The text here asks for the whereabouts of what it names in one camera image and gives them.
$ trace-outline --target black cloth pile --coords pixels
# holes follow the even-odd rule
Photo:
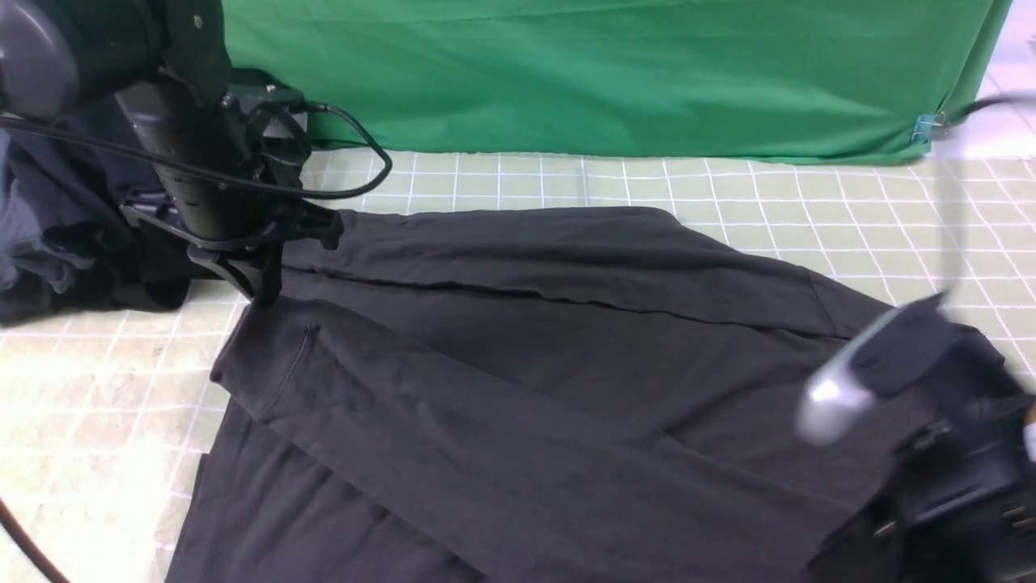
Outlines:
[[[887,307],[661,210],[344,217],[212,370],[171,583],[802,581],[928,420],[802,443],[805,380]]]
[[[114,97],[54,126],[141,147]],[[0,325],[61,309],[165,312],[210,276],[186,244],[132,227],[119,204],[161,190],[150,164],[24,133],[0,133]]]

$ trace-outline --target white floor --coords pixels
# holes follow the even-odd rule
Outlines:
[[[1036,94],[1036,0],[1014,0],[979,96]],[[981,112],[961,127],[968,157],[1036,158],[1036,106]]]

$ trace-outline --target black t-shirt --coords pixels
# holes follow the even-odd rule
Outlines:
[[[168,581],[794,582],[926,419],[794,434],[887,308],[649,208],[345,212],[213,369]]]

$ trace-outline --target table surface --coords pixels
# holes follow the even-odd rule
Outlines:
[[[395,159],[375,193],[340,207],[648,205],[889,303],[929,295],[940,281],[934,158],[892,168],[540,154]],[[369,152],[341,150],[315,154],[305,177],[310,187],[337,190],[376,169]],[[959,179],[971,226],[955,314],[1030,379],[1036,163],[969,159]],[[0,496],[73,581],[164,578],[199,457],[227,404],[208,368],[242,309],[232,288],[207,282],[176,314],[62,315],[0,331]],[[36,580],[4,538],[0,581]]]

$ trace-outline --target green backdrop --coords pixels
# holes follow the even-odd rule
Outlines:
[[[224,0],[256,66],[422,151],[896,163],[1010,0]],[[354,139],[321,119],[316,137]]]

